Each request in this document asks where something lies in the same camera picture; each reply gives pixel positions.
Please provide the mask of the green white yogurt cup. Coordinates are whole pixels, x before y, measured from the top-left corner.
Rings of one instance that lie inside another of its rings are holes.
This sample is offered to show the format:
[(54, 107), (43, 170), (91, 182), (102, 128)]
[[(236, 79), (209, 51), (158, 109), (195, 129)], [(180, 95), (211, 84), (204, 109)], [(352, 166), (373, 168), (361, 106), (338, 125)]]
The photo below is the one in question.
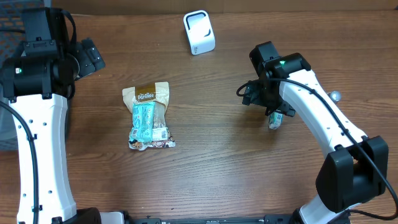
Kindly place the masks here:
[(341, 100), (341, 93), (339, 91), (331, 91), (328, 96), (334, 103), (338, 103)]

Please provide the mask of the teal snack packet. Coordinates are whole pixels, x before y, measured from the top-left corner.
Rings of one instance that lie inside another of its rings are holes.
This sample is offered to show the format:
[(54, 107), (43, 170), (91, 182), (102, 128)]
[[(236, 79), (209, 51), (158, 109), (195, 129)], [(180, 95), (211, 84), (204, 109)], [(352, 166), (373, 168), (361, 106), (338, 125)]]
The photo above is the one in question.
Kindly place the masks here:
[(130, 141), (152, 142), (155, 103), (133, 104)]

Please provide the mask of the brown white snack bag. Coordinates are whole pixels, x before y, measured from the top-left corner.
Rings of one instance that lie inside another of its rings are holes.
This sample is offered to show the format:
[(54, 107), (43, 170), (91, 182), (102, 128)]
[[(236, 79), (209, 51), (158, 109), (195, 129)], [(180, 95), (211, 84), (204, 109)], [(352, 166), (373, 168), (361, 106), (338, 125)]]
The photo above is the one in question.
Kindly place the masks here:
[(145, 86), (134, 86), (122, 90), (123, 102), (132, 114), (133, 104), (155, 103), (152, 142), (138, 142), (128, 140), (129, 148), (144, 151), (148, 148), (175, 147), (165, 121), (165, 114), (169, 105), (170, 89), (168, 82), (155, 82)]

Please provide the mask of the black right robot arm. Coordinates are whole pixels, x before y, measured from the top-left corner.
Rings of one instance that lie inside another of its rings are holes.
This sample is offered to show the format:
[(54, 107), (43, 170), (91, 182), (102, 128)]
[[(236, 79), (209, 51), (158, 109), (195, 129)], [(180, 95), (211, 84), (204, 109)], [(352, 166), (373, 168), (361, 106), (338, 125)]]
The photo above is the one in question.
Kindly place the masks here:
[(255, 46), (249, 58), (258, 75), (238, 93), (245, 105), (266, 109), (269, 128), (299, 115), (325, 158), (315, 181), (316, 197), (291, 215), (266, 215), (266, 223), (349, 223), (355, 207), (382, 195), (389, 148), (382, 137), (357, 128), (323, 90), (299, 53), (282, 57), (272, 42)]

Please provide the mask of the small teal white carton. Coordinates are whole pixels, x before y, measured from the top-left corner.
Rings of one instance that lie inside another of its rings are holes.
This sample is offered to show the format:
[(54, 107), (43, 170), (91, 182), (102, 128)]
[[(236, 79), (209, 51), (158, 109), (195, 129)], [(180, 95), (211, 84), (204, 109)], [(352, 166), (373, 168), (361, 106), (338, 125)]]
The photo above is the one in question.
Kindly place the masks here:
[(268, 123), (269, 129), (278, 129), (282, 124), (283, 116), (284, 115), (281, 113), (273, 112), (269, 116), (269, 123)]

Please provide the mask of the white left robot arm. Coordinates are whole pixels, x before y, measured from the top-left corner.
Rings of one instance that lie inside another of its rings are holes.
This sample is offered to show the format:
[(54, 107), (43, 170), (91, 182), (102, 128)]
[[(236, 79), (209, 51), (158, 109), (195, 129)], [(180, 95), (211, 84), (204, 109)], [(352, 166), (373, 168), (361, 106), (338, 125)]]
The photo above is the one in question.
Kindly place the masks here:
[(105, 64), (91, 39), (67, 30), (72, 15), (41, 7), (22, 12), (21, 53), (1, 67), (3, 101), (16, 127), (21, 197), (18, 223), (100, 223), (97, 208), (77, 209), (67, 172), (67, 111), (75, 82)]

